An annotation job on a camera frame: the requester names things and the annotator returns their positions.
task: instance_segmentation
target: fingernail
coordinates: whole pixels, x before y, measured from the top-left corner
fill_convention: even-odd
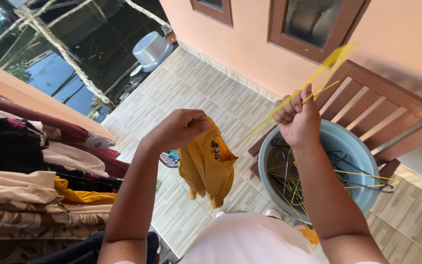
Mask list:
[[[204,127],[204,129],[208,129],[208,128],[210,128],[210,127],[211,127],[211,123],[210,123],[210,122],[208,122],[208,121],[203,122],[203,127]]]

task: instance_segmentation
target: pile of clothes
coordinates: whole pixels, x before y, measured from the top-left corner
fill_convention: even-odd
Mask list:
[[[0,263],[103,232],[129,164],[115,142],[0,95]]]

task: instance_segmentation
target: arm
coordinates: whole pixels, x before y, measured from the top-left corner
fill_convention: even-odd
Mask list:
[[[97,263],[146,263],[159,154],[184,147],[209,128],[197,120],[202,117],[206,115],[201,110],[173,111],[141,140],[113,204]]]
[[[387,264],[359,207],[336,177],[319,140],[320,114],[308,86],[274,118],[291,146],[307,212],[331,263],[373,261]]]

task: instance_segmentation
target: person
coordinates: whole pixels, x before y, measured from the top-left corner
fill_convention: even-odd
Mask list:
[[[307,86],[273,118],[297,162],[304,201],[322,249],[331,263],[387,264],[364,215],[339,183],[319,140],[320,114]],[[143,264],[163,151],[184,147],[210,124],[201,110],[176,110],[139,143],[112,207],[99,264]],[[179,264],[321,263],[308,240],[285,222],[256,213],[213,219]]]

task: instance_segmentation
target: window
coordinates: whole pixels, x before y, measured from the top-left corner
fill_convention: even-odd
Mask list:
[[[196,12],[232,27],[231,0],[190,0]]]
[[[271,43],[317,63],[345,44],[370,0],[272,0]]]

